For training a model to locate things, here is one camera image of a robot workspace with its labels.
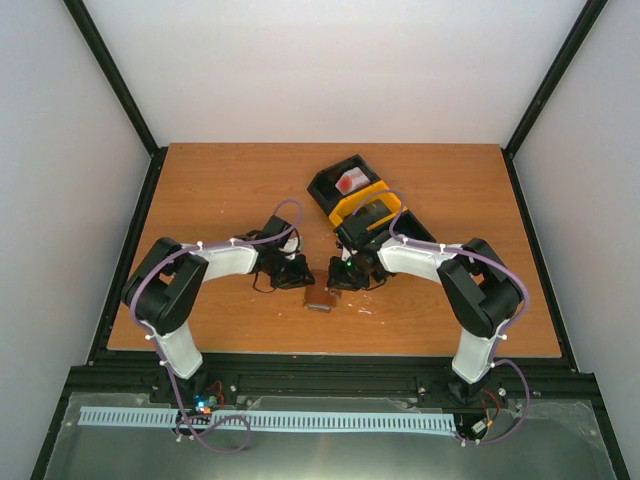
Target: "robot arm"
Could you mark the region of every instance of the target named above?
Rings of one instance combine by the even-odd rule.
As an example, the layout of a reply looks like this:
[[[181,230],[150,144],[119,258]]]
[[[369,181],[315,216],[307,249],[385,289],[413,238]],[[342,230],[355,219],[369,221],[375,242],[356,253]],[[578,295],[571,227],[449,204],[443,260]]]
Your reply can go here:
[[[499,261],[484,240],[456,246]],[[468,384],[479,382],[490,368],[498,332],[521,301],[515,285],[500,272],[462,255],[425,250],[393,238],[382,244],[378,258],[389,273],[408,273],[442,284],[462,326],[453,371]],[[480,283],[473,279],[475,275],[483,276]]]
[[[360,230],[366,241],[361,241],[357,233],[349,239],[340,238],[338,229],[342,245],[356,246],[359,250],[343,247],[342,258],[331,259],[328,286],[344,290],[371,289],[370,277],[381,285],[388,276],[397,273],[408,273],[441,284],[462,326],[452,368],[467,384],[463,388],[473,390],[468,386],[480,382],[488,372],[498,332],[515,314],[522,301],[521,292],[503,273],[466,256],[415,247],[400,241],[406,239],[402,235],[398,237],[400,240],[391,238],[388,231],[371,238],[363,228]],[[484,240],[473,239],[465,245],[455,246],[501,263]],[[474,277],[479,275],[482,278],[477,283]]]
[[[202,355],[191,336],[187,319],[200,285],[215,278],[234,274],[263,272],[271,278],[273,288],[289,289],[314,283],[305,256],[299,253],[300,238],[284,236],[260,245],[243,243],[276,235],[290,225],[272,216],[261,231],[238,238],[238,244],[220,244],[188,252],[168,264],[144,289],[136,306],[136,317],[149,329],[175,374],[190,378],[202,364]],[[170,238],[159,239],[133,273],[122,293],[130,306],[142,280],[163,259],[183,248]]]

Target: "wooden table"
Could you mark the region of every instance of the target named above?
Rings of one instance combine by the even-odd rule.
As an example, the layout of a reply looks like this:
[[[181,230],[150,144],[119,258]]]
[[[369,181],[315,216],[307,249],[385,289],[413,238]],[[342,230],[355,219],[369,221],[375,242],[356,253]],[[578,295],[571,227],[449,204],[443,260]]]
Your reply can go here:
[[[438,241],[487,240],[531,291],[529,313],[498,353],[558,357],[560,349],[498,145],[173,144],[134,266],[162,236],[183,243],[261,228],[286,197],[305,207],[298,227],[311,268],[339,254],[331,225],[306,191],[314,174],[359,153]],[[282,216],[295,218],[287,206]],[[204,284],[189,318],[206,352],[452,355],[460,326],[442,287],[399,275],[372,292],[344,292],[333,312],[302,306],[304,291],[260,294],[250,275]],[[148,350],[126,307],[109,348]]]

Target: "wire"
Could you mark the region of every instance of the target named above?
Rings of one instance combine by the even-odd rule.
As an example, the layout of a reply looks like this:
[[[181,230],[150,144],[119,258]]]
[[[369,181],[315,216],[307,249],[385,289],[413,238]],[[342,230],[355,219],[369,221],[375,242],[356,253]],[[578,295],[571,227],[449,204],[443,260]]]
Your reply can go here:
[[[498,418],[498,414],[500,413],[500,402],[498,401],[498,398],[491,393],[489,390],[484,390],[482,389],[482,393],[488,395],[489,397],[491,397],[491,399],[493,400],[493,402],[496,404],[496,414],[493,416],[492,419],[490,419],[491,421],[494,421],[496,418]],[[484,400],[482,400],[482,405],[485,407],[485,412],[486,412],[486,403]]]
[[[505,433],[497,436],[496,438],[492,438],[491,440],[483,440],[481,442],[476,442],[475,445],[493,445],[495,443],[499,443],[503,440],[506,440],[522,426],[522,423],[524,422],[524,419],[527,416],[527,413],[529,412],[531,395],[529,393],[529,383],[527,382],[527,379],[525,378],[524,373],[522,373],[522,370],[520,370],[520,367],[518,367],[513,361],[509,360],[508,358],[503,358],[502,360],[498,360],[493,365],[493,367],[495,368],[500,365],[509,365],[511,368],[513,368],[516,371],[516,373],[520,377],[520,380],[522,381],[522,386],[524,387],[524,395],[526,398],[526,402],[524,404],[524,410],[522,410],[522,415],[520,416],[520,418],[518,418],[518,421]],[[463,446],[466,445],[467,440],[464,437],[460,436],[458,432],[455,432],[455,437],[458,440],[460,440],[460,442],[462,442]]]
[[[415,240],[412,238],[408,238],[408,237],[400,237],[395,231],[394,228],[396,226],[396,223],[398,223],[398,220],[400,219],[400,216],[402,215],[402,212],[404,210],[404,195],[397,191],[397,190],[393,190],[393,189],[387,189],[387,190],[379,190],[377,192],[373,192],[370,195],[367,195],[361,202],[360,204],[356,207],[356,209],[353,211],[352,215],[355,215],[355,213],[364,205],[366,204],[366,202],[368,202],[371,198],[376,197],[382,193],[393,193],[394,195],[396,195],[399,199],[400,199],[400,208],[398,210],[398,213],[396,213],[396,216],[393,218],[393,220],[391,220],[391,224],[389,225],[389,233],[391,234],[391,237],[394,238],[395,240],[402,242],[402,243],[406,243],[407,245],[410,246],[414,246],[414,247],[418,247],[418,248],[424,248],[426,250],[430,250],[430,251],[434,251],[434,252],[440,252],[441,250],[446,252],[446,253],[453,253],[456,255],[464,255],[466,257],[472,258],[474,260],[478,260],[480,262],[483,262],[486,265],[489,265],[490,267],[495,268],[496,270],[504,273],[506,276],[508,276],[511,280],[513,280],[513,283],[516,284],[516,287],[520,290],[520,293],[522,293],[522,298],[523,298],[523,304],[522,307],[520,308],[520,310],[518,310],[502,327],[502,329],[498,329],[496,330],[496,341],[493,342],[493,346],[491,348],[491,351],[489,353],[489,361],[493,360],[493,357],[495,356],[496,353],[496,349],[498,348],[498,345],[500,343],[500,335],[504,334],[504,332],[506,332],[509,328],[511,328],[520,318],[522,318],[522,316],[527,312],[527,310],[529,309],[529,305],[531,303],[531,296],[529,295],[529,290],[527,289],[527,286],[524,284],[524,282],[522,280],[520,280],[520,278],[511,270],[509,270],[507,267],[505,267],[504,265],[502,265],[499,262],[496,262],[495,260],[492,260],[491,258],[485,257],[484,255],[479,255],[477,253],[474,252],[469,252],[468,250],[464,250],[462,248],[458,248],[458,247],[451,247],[451,246],[447,246],[442,244],[443,246],[441,247],[441,244],[439,243],[434,243],[434,242],[425,242],[423,240]]]
[[[189,420],[189,416],[187,414],[186,409],[184,408],[184,404],[182,402],[182,396],[180,395],[180,390],[178,388],[178,383],[175,377],[175,373],[173,371],[173,368],[171,366],[171,364],[167,361],[167,357],[164,355],[164,353],[162,352],[162,349],[160,348],[160,345],[158,344],[158,341],[155,339],[154,337],[154,331],[151,327],[145,325],[144,323],[142,323],[141,320],[138,319],[138,317],[136,316],[135,312],[138,306],[138,301],[140,300],[140,296],[142,295],[142,292],[144,291],[145,288],[147,288],[147,286],[149,285],[149,283],[151,282],[151,280],[153,280],[153,278],[155,278],[155,276],[157,274],[159,274],[162,269],[167,266],[168,264],[170,264],[171,262],[173,262],[176,258],[185,255],[189,252],[194,252],[196,250],[200,250],[201,248],[207,248],[207,249],[212,249],[212,248],[222,248],[222,247],[227,247],[229,245],[260,245],[263,243],[268,243],[268,242],[272,242],[273,240],[277,240],[279,238],[284,237],[285,235],[288,235],[289,233],[291,233],[293,230],[295,230],[297,228],[297,226],[300,224],[301,220],[302,220],[302,214],[304,213],[304,208],[302,206],[302,204],[294,199],[294,198],[287,198],[285,200],[283,200],[282,202],[280,202],[276,208],[273,211],[273,215],[276,215],[278,213],[278,211],[286,204],[288,203],[293,203],[295,205],[297,205],[298,207],[298,217],[296,218],[296,220],[285,230],[283,230],[282,232],[280,232],[277,235],[273,235],[271,237],[267,237],[267,238],[262,238],[260,240],[238,240],[238,239],[232,239],[226,242],[217,242],[217,243],[213,243],[211,245],[207,245],[207,246],[199,246],[199,245],[188,245],[183,247],[181,250],[178,250],[177,252],[172,253],[171,255],[168,255],[167,257],[165,257],[160,263],[158,263],[158,265],[156,265],[154,268],[151,269],[151,271],[147,274],[147,276],[145,278],[142,279],[142,281],[140,282],[140,285],[138,286],[138,288],[136,289],[135,293],[133,294],[133,297],[131,299],[131,303],[129,305],[129,314],[131,316],[132,321],[138,325],[139,327],[142,327],[147,334],[151,337],[151,340],[153,342],[153,347],[156,350],[156,353],[158,354],[158,356],[160,357],[160,360],[162,362],[165,362],[164,365],[167,369],[167,375],[169,376],[169,381],[171,382],[171,386],[173,388],[173,392],[175,394],[176,397],[176,403],[178,404],[178,410],[180,411],[180,415],[182,415],[182,418],[184,420],[185,425],[187,426],[187,428],[189,429],[189,431],[191,432],[191,434],[193,435],[193,438],[195,440],[198,441],[198,443],[200,443],[203,447],[207,448],[208,450],[211,450],[212,452],[215,453],[219,453],[219,454],[223,454],[223,455],[229,455],[229,454],[235,454],[235,453],[239,453],[240,451],[242,451],[251,441],[251,426],[249,425],[248,420],[242,416],[242,415],[228,415],[224,418],[221,418],[220,420],[218,420],[217,422],[215,422],[213,425],[211,425],[209,428],[207,428],[205,431],[198,433],[194,428],[193,425],[191,424],[190,420]],[[223,423],[226,423],[230,420],[238,420],[241,423],[243,423],[246,427],[247,427],[247,436],[245,438],[244,443],[235,449],[232,450],[222,450],[216,447],[212,447],[211,445],[207,444],[204,440],[202,440],[202,436],[205,435],[206,433],[214,430],[215,428],[217,428],[219,425],[222,425]]]

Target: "red object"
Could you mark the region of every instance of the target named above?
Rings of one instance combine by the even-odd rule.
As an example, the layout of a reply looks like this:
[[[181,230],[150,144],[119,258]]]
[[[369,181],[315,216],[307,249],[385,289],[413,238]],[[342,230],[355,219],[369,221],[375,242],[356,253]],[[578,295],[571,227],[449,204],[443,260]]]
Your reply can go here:
[[[353,188],[353,182],[351,181],[351,177],[344,176],[338,182],[338,190],[341,192],[348,192]]]

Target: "small wooden block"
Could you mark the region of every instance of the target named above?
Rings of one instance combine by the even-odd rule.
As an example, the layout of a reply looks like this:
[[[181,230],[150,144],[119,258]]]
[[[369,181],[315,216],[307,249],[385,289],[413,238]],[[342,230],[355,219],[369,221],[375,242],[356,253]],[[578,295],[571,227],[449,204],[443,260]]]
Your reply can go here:
[[[338,303],[338,299],[342,297],[342,292],[327,288],[327,280],[329,279],[327,270],[311,270],[311,273],[316,283],[307,285],[305,288],[303,305],[309,310],[329,313]]]

